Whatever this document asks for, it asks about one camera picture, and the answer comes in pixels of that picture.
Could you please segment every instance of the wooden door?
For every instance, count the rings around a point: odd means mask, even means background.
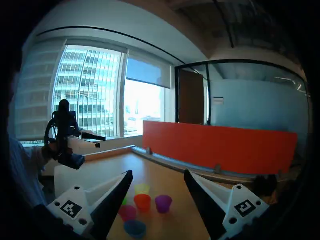
[[[179,122],[203,124],[203,76],[185,70],[179,73]]]

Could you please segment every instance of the orange desk divider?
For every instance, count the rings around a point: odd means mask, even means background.
[[[179,161],[245,174],[288,172],[297,134],[143,121],[143,148]]]

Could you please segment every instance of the pink cup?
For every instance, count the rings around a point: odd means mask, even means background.
[[[172,203],[172,198],[168,195],[157,196],[154,201],[156,202],[156,207],[159,213],[168,212],[170,205]]]
[[[137,216],[137,211],[135,207],[131,205],[122,205],[118,211],[118,214],[121,216],[124,222],[128,220],[135,220]]]

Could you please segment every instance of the building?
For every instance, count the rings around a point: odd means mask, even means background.
[[[67,99],[78,125],[95,134],[116,136],[117,80],[121,53],[113,50],[67,46],[57,71],[52,111]]]

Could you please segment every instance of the window blind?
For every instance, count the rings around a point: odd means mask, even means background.
[[[36,43],[26,57],[15,93],[15,135],[20,141],[44,137],[51,118],[53,83],[64,43],[64,39]]]
[[[126,78],[170,88],[170,66],[156,56],[129,50]]]

